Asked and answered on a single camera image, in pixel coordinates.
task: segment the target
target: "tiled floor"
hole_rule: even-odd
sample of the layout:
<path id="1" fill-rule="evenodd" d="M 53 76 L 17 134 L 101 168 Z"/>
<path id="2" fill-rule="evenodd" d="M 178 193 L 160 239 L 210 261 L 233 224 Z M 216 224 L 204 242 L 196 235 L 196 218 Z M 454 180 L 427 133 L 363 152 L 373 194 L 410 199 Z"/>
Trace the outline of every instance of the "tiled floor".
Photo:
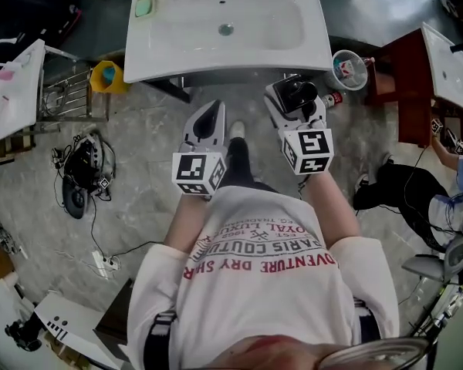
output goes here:
<path id="1" fill-rule="evenodd" d="M 93 234 L 106 254 L 113 254 L 144 241 L 162 241 L 171 221 L 179 193 L 171 183 L 171 154 L 181 141 L 186 119 L 199 106 L 222 99 L 228 109 L 228 125 L 243 119 L 248 128 L 253 173 L 278 191 L 297 194 L 293 175 L 279 151 L 277 135 L 262 101 L 262 85 L 208 86 L 194 89 L 191 106 L 136 84 L 126 96 L 112 98 L 108 124 L 99 125 L 117 154 L 117 178 L 113 200 L 98 201 Z M 94 103 L 101 105 L 101 98 Z M 353 94 L 351 104 L 341 104 L 328 112 L 333 129 L 336 157 L 331 172 L 346 197 L 364 170 L 375 171 L 387 150 L 397 162 L 414 164 L 421 150 L 396 143 L 396 109 L 370 108 Z M 128 277 L 135 277 L 147 248 L 120 256 L 122 270 L 107 281 L 83 264 L 93 263 L 95 244 L 90 237 L 91 206 L 81 220 L 74 220 L 56 203 L 53 184 L 56 172 L 50 164 L 51 149 L 63 147 L 82 128 L 66 124 L 59 134 L 37 136 L 37 147 L 9 165 L 0 166 L 0 221 L 25 248 L 29 259 L 15 256 L 14 262 L 28 296 L 40 301 L 48 290 L 95 309 L 105 310 Z M 440 166 L 431 150 L 426 150 L 420 166 L 428 168 L 446 186 L 453 176 Z M 61 198 L 60 179 L 56 191 Z M 427 251 L 419 237 L 401 216 L 383 208 L 362 211 L 363 233 L 383 242 L 394 276 L 397 295 L 406 298 L 417 278 L 400 269 L 412 254 Z M 436 287 L 426 283 L 401 305 L 402 332 L 409 330 Z"/>

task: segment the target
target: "small bottle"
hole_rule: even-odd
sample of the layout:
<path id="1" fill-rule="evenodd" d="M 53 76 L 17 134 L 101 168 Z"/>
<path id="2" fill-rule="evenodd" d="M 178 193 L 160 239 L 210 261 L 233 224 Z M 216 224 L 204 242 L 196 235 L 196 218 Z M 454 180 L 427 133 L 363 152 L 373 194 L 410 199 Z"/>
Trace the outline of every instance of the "small bottle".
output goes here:
<path id="1" fill-rule="evenodd" d="M 348 92 L 346 90 L 338 90 L 333 93 L 329 93 L 323 97 L 321 97 L 321 100 L 324 103 L 324 106 L 326 108 L 330 108 L 335 106 L 336 104 L 340 104 L 347 101 L 348 99 Z"/>

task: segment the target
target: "chair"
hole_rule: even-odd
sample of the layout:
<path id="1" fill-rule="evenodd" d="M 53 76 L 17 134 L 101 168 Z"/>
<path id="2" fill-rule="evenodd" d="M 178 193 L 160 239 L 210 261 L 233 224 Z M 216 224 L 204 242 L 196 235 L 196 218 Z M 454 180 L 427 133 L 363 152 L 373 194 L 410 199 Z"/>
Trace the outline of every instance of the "chair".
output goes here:
<path id="1" fill-rule="evenodd" d="M 446 249 L 444 260 L 434 255 L 417 255 L 401 266 L 410 271 L 442 283 L 463 284 L 463 236 L 455 238 Z"/>

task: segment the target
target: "white sink counter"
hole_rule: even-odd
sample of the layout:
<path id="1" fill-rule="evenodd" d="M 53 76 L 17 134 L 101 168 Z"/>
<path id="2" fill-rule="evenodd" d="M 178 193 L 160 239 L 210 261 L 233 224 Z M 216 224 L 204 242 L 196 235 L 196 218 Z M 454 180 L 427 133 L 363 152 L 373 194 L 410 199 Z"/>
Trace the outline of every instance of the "white sink counter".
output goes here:
<path id="1" fill-rule="evenodd" d="M 137 1 L 125 82 L 213 69 L 332 68 L 319 0 L 163 0 L 139 18 Z"/>
<path id="2" fill-rule="evenodd" d="M 453 42 L 427 23 L 421 26 L 431 65 L 434 95 L 463 108 L 463 52 L 452 53 Z"/>

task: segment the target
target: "yellow bucket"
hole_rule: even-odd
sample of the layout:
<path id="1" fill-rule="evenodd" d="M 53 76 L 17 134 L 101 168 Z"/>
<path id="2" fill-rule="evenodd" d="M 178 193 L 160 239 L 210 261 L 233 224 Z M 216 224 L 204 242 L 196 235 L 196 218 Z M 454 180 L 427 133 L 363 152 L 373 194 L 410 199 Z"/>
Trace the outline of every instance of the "yellow bucket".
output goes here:
<path id="1" fill-rule="evenodd" d="M 109 82 L 103 76 L 103 70 L 111 68 L 113 68 L 115 72 L 113 80 Z M 123 81 L 123 70 L 109 60 L 102 60 L 93 69 L 90 84 L 94 92 L 100 93 L 126 93 L 130 87 L 129 83 Z"/>

